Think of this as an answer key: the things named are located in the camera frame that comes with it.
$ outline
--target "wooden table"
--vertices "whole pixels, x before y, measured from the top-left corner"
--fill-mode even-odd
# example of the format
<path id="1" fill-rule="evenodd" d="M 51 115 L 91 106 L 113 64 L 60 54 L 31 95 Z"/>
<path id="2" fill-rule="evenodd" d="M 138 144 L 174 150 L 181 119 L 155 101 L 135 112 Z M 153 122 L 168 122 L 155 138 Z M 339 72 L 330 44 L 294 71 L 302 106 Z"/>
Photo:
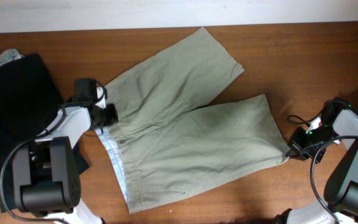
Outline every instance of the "wooden table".
<path id="1" fill-rule="evenodd" d="M 0 34 L 0 53 L 16 48 L 37 52 L 64 98 L 74 79 L 107 83 L 135 64 L 192 34 L 197 28 L 91 30 Z M 358 96 L 358 22 L 207 27 L 245 72 L 213 104 L 265 93 L 283 137 L 296 126 L 286 117 L 314 116 L 325 100 Z M 309 182 L 310 161 L 289 160 L 201 195 L 128 214 L 109 157 L 98 138 L 83 136 L 81 153 L 91 167 L 81 174 L 82 198 L 107 223 L 219 223 L 272 218 L 315 198 Z M 331 146 L 316 168 L 322 193 L 326 179 L 345 153 Z M 6 213 L 0 223 L 18 223 Z"/>

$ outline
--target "khaki shorts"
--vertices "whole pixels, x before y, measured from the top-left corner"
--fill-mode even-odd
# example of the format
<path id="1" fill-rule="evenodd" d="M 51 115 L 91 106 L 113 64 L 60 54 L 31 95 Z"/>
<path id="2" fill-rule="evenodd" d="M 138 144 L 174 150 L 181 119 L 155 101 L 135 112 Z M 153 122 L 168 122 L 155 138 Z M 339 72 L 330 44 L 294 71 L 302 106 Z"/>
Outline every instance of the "khaki shorts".
<path id="1" fill-rule="evenodd" d="M 287 161 L 265 95 L 199 108 L 243 71 L 201 28 L 106 85 L 119 122 L 100 139 L 130 213 Z"/>

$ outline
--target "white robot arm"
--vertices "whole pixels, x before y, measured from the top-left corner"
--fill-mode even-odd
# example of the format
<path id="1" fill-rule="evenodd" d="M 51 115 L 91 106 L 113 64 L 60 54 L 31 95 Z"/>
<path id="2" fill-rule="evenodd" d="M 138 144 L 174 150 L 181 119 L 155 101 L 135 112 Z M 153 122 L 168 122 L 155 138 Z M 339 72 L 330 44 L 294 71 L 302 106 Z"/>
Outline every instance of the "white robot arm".
<path id="1" fill-rule="evenodd" d="M 324 126 L 327 128 L 329 128 L 328 126 L 332 126 L 332 130 L 337 136 L 358 136 L 358 112 L 350 110 L 349 107 L 345 106 L 337 109 L 330 121 L 327 121 L 327 116 L 325 120 L 326 124 Z M 327 135 L 325 135 L 325 131 L 317 131 L 319 126 L 315 124 L 320 122 L 320 117 L 311 121 L 310 123 L 314 123 L 314 126 L 311 125 L 311 128 L 307 130 L 305 134 L 310 136 L 317 133 L 326 138 Z M 299 152 L 297 153 L 298 156 L 300 156 L 299 154 L 303 154 L 300 156 L 302 158 L 318 157 L 319 155 L 316 154 L 316 151 L 303 151 L 304 148 L 310 145 L 310 143 L 305 143 L 307 140 L 305 140 L 306 138 L 304 137 L 302 132 L 298 130 L 298 132 L 295 132 L 291 137 L 288 145 L 290 147 L 292 146 L 293 151 Z M 320 141 L 321 139 L 319 137 L 320 136 L 316 136 L 312 140 L 316 141 L 318 139 Z M 343 139 L 343 141 L 348 152 L 327 182 L 324 198 L 328 200 L 329 203 L 324 203 L 331 209 L 339 223 L 353 224 L 358 223 L 358 139 Z M 277 216 L 275 223 L 335 224 L 336 220 L 318 201 L 314 201 L 303 208 L 290 210 L 289 213 L 287 212 L 285 215 Z"/>
<path id="2" fill-rule="evenodd" d="M 17 146 L 7 157 L 1 169 L 0 191 L 3 192 L 6 164 L 12 158 L 15 203 L 20 211 L 55 223 L 104 223 L 81 199 L 72 152 L 85 131 L 117 122 L 114 105 L 106 106 L 106 89 L 97 88 L 96 82 L 89 78 L 75 80 L 76 95 L 62 105 L 46 130 Z M 0 196 L 6 206 L 4 194 Z M 7 211 L 18 220 L 36 220 Z"/>

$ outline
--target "folded clothing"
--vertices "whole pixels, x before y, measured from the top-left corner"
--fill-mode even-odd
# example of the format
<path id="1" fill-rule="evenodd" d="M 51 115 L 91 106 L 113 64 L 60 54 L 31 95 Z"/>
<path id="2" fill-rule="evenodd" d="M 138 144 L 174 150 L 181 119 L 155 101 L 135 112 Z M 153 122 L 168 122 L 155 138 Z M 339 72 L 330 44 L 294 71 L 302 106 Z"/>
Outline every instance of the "folded clothing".
<path id="1" fill-rule="evenodd" d="M 106 85 L 119 122 L 99 138 L 130 213 L 287 161 L 264 95 L 199 108 L 243 71 L 201 28 Z"/>
<path id="2" fill-rule="evenodd" d="M 38 54 L 22 57 L 15 49 L 0 55 L 0 171 L 16 144 L 40 134 L 56 117 L 63 100 Z M 79 172 L 89 166 L 78 154 Z M 12 170 L 7 167 L 4 189 L 13 209 Z"/>

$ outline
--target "black cloth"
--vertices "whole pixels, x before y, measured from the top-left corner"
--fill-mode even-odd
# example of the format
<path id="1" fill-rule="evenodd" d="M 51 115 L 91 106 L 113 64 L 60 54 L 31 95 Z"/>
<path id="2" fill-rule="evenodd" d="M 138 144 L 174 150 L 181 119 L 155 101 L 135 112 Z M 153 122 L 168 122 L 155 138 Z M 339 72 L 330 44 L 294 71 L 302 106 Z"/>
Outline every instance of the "black cloth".
<path id="1" fill-rule="evenodd" d="M 40 134 L 56 117 L 63 103 L 38 54 L 0 66 L 0 171 L 14 146 Z M 79 173 L 89 165 L 74 147 Z M 11 166 L 6 169 L 4 194 L 10 209 L 16 208 Z"/>

